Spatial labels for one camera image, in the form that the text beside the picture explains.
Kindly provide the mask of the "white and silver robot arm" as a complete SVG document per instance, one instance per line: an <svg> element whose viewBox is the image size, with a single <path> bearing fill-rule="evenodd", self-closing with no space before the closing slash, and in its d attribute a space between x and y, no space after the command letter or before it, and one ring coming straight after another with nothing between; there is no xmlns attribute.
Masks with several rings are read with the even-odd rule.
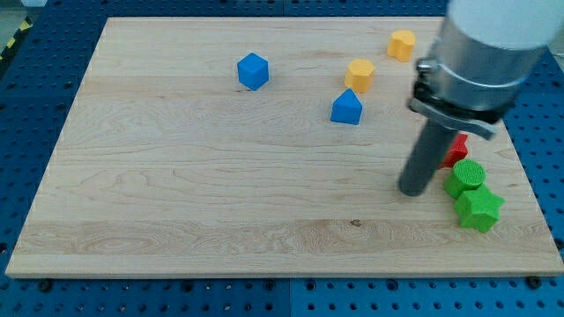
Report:
<svg viewBox="0 0 564 317"><path fill-rule="evenodd" d="M563 25L563 0L456 0L418 72L410 107L427 118L420 137L485 139Z"/></svg>

